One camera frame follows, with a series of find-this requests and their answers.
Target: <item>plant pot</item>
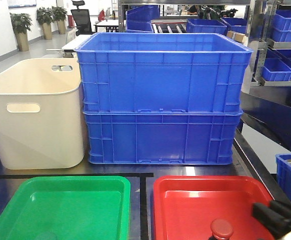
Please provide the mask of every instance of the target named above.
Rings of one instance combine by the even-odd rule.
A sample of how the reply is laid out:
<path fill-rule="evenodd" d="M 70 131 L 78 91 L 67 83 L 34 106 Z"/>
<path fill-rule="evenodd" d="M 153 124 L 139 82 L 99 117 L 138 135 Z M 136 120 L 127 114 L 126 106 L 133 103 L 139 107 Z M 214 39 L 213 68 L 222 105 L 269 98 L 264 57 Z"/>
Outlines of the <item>plant pot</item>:
<path fill-rule="evenodd" d="M 20 33 L 15 32 L 14 34 L 19 51 L 21 52 L 29 51 L 28 34 L 23 32 Z"/>
<path fill-rule="evenodd" d="M 45 40 L 51 40 L 52 39 L 52 31 L 51 31 L 51 24 L 47 24 L 46 22 L 41 25 L 43 36 Z"/>
<path fill-rule="evenodd" d="M 59 34 L 66 34 L 66 24 L 64 20 L 56 21 L 56 25 L 59 30 Z"/>

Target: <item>crate handle hole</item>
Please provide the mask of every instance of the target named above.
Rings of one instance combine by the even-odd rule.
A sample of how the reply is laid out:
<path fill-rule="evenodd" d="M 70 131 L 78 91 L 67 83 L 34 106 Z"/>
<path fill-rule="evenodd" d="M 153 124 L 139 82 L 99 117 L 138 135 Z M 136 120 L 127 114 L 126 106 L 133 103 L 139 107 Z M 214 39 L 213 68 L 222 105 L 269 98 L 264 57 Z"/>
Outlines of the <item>crate handle hole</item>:
<path fill-rule="evenodd" d="M 71 72 L 74 68 L 70 65 L 53 65 L 51 70 L 54 72 Z"/>
<path fill-rule="evenodd" d="M 38 113 L 41 108 L 36 103 L 8 103 L 6 110 L 9 113 Z"/>

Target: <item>black chair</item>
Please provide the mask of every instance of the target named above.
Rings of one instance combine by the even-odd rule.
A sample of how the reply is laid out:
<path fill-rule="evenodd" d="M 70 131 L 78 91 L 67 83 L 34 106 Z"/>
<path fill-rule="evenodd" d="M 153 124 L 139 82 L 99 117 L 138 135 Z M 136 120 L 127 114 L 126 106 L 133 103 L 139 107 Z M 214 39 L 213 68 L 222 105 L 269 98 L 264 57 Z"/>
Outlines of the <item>black chair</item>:
<path fill-rule="evenodd" d="M 85 5 L 85 1 L 72 1 L 72 4 L 76 6 L 76 9 L 71 10 L 77 28 L 76 35 L 94 34 L 92 32 L 89 10 L 79 9 L 79 6 Z"/>

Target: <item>red knob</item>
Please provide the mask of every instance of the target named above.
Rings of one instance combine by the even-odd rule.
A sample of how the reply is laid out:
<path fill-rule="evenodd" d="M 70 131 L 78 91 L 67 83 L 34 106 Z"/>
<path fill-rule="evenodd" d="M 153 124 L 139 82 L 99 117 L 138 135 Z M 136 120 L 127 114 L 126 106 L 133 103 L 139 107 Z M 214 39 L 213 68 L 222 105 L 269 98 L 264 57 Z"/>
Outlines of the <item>red knob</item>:
<path fill-rule="evenodd" d="M 234 233 L 234 228 L 227 220 L 218 218 L 211 222 L 211 231 L 217 240 L 228 240 Z"/>

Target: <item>red plastic tray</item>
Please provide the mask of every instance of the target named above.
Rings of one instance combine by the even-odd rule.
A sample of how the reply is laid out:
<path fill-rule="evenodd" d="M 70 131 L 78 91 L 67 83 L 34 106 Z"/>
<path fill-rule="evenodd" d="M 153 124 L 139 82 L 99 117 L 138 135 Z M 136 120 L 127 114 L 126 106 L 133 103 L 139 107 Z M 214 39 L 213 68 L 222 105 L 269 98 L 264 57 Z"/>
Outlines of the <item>red plastic tray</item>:
<path fill-rule="evenodd" d="M 230 240 L 273 240 L 252 217 L 255 202 L 269 205 L 271 195 L 246 176 L 163 176 L 154 183 L 156 240 L 208 240 L 210 224 L 232 224 Z"/>

